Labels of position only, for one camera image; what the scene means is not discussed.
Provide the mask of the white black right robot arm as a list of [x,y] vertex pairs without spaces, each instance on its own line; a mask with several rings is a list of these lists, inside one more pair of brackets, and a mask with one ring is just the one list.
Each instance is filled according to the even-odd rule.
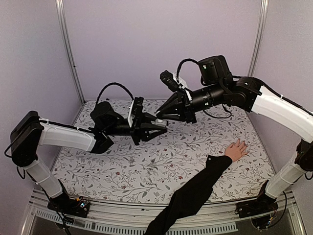
[[[199,66],[203,88],[191,91],[179,77],[183,63]],[[158,119],[196,122],[196,112],[225,104],[268,117],[301,137],[297,155],[263,184],[259,198],[253,202],[256,213],[264,213],[284,190],[313,169],[313,114],[274,91],[262,80],[232,75],[222,55],[200,61],[184,59],[176,73],[164,71],[161,81],[173,92],[157,110]]]

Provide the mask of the black sleeved forearm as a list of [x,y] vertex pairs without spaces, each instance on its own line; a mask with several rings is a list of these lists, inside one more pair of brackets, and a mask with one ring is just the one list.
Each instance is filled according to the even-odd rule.
[[150,222],[146,235],[164,235],[178,219],[196,215],[209,199],[213,186],[232,164],[228,156],[208,156],[203,170],[176,190],[168,206]]

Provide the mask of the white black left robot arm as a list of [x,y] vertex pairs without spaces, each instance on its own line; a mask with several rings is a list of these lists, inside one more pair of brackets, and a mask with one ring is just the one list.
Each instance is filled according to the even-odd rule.
[[103,154],[112,145],[112,136],[130,136],[135,145],[150,141],[167,132],[168,122],[144,112],[142,100],[131,103],[127,118],[117,113],[107,101],[96,104],[90,114],[94,127],[83,129],[41,118],[28,112],[10,135],[4,155],[27,172],[35,183],[54,199],[61,212],[69,212],[73,203],[62,184],[37,155],[39,145],[53,145]]

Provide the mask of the person's bare hand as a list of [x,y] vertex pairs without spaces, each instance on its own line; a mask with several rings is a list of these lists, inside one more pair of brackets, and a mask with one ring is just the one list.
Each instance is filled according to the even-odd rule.
[[232,160],[232,162],[235,162],[244,155],[247,155],[246,149],[247,144],[245,143],[245,141],[237,139],[236,142],[233,142],[225,149],[224,155],[229,157]]

